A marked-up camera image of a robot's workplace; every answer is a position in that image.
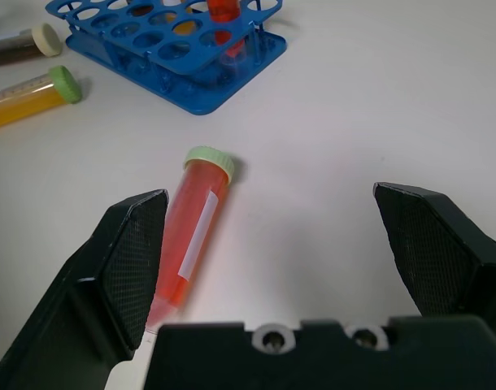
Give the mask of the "brown liquid tube cream cap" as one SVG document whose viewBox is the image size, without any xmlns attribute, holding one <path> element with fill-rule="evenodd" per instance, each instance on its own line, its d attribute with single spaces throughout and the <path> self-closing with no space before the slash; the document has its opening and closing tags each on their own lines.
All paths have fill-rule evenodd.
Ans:
<svg viewBox="0 0 496 390">
<path fill-rule="evenodd" d="M 39 24 L 8 37 L 0 37 L 0 67 L 62 53 L 63 43 L 49 24 Z"/>
</svg>

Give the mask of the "red liquid tube green cap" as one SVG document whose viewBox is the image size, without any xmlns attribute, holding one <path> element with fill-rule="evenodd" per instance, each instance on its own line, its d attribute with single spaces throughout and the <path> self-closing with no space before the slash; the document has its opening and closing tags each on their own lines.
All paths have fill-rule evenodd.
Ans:
<svg viewBox="0 0 496 390">
<path fill-rule="evenodd" d="M 223 151 L 197 146 L 188 152 L 165 219 L 159 275 L 146 322 L 148 332 L 157 333 L 162 322 L 184 305 L 234 171 L 232 158 Z"/>
</svg>

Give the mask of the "blue test tube rack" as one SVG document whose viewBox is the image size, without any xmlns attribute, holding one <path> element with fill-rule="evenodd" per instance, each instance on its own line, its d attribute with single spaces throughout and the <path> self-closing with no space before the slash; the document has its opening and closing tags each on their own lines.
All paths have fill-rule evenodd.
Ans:
<svg viewBox="0 0 496 390">
<path fill-rule="evenodd" d="M 50 0 L 68 23 L 67 46 L 188 111 L 207 115 L 286 50 L 263 24 L 283 0 L 237 0 L 240 15 L 215 22 L 206 0 Z"/>
</svg>

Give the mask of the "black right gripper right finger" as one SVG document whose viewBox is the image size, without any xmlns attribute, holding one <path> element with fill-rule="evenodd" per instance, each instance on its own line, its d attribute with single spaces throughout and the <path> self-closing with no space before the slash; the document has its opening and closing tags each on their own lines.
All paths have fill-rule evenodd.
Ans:
<svg viewBox="0 0 496 390">
<path fill-rule="evenodd" d="M 379 182 L 373 195 L 419 312 L 474 314 L 496 327 L 496 241 L 442 193 Z"/>
</svg>

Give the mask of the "yellow liquid tube green cap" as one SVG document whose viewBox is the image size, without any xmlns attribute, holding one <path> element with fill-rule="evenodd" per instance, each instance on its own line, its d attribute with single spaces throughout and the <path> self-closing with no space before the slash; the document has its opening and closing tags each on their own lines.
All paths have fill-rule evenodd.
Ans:
<svg viewBox="0 0 496 390">
<path fill-rule="evenodd" d="M 65 66 L 0 90 L 0 127 L 82 99 L 78 81 Z"/>
</svg>

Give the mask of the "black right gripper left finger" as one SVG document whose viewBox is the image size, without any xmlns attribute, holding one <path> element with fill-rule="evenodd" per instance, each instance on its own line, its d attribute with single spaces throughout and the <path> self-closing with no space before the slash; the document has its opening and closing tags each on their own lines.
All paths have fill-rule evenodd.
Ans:
<svg viewBox="0 0 496 390">
<path fill-rule="evenodd" d="M 138 350 L 159 273 L 168 193 L 110 206 L 0 361 L 0 390 L 104 390 Z"/>
</svg>

